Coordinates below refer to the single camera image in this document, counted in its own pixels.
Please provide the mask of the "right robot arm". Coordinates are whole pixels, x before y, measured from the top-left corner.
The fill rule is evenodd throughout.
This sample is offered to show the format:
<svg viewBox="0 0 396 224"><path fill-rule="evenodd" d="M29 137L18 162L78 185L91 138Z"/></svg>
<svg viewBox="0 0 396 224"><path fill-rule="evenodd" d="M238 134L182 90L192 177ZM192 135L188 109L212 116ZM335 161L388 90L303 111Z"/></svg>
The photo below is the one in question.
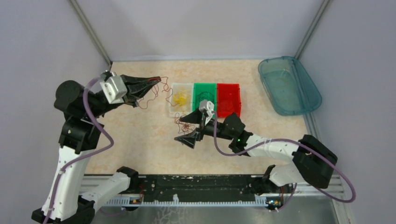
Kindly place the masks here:
<svg viewBox="0 0 396 224"><path fill-rule="evenodd" d="M271 165L267 168L263 187L276 192L281 186L306 182L318 189L326 189L333 175L337 156L312 135L305 134L300 140L269 139L245 130L245 124L236 113L228 115L223 122L196 109L181 118L189 124L197 124L191 133L175 137L190 148L204 136L230 140L231 153L227 156L244 155L267 157L287 162L286 165Z"/></svg>

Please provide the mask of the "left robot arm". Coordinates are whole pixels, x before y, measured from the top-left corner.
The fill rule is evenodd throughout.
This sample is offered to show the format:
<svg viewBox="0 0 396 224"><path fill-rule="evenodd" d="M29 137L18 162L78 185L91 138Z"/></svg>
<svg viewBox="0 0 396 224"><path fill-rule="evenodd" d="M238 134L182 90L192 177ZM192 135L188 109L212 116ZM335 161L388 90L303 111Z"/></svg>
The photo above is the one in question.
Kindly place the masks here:
<svg viewBox="0 0 396 224"><path fill-rule="evenodd" d="M44 205L32 212L40 224L89 224L117 194L137 193L143 185L136 170L121 167L106 181L85 193L80 187L90 158L110 149L114 139L98 117L121 105L138 107L161 81L160 77L131 77L106 71L87 85L68 80L56 90L54 107L65 117L60 137L57 169Z"/></svg>

